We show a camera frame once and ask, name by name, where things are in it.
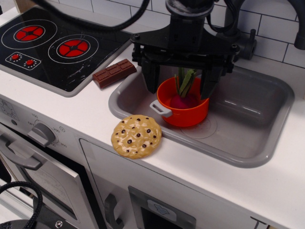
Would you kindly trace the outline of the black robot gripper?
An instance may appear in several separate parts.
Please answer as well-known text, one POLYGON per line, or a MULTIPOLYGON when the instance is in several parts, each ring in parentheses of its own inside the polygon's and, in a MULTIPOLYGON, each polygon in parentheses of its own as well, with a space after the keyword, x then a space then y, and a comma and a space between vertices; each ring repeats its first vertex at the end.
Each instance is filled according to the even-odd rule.
POLYGON ((131 36, 132 60, 142 67, 147 89, 156 93, 160 65, 202 69, 200 99, 209 98, 222 73, 231 73, 238 45, 211 35, 203 19, 172 16, 162 29, 131 36))

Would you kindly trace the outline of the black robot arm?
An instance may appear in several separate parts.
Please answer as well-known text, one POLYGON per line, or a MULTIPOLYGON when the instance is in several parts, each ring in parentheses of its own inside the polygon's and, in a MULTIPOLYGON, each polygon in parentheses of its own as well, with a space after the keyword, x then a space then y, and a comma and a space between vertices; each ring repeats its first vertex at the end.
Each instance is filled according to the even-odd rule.
POLYGON ((204 28, 214 8, 213 0, 168 0, 165 5, 171 13, 170 24, 132 35, 132 60, 142 68, 151 93, 157 91, 161 65, 202 70, 200 95, 207 99, 221 76, 232 72, 240 47, 204 28))

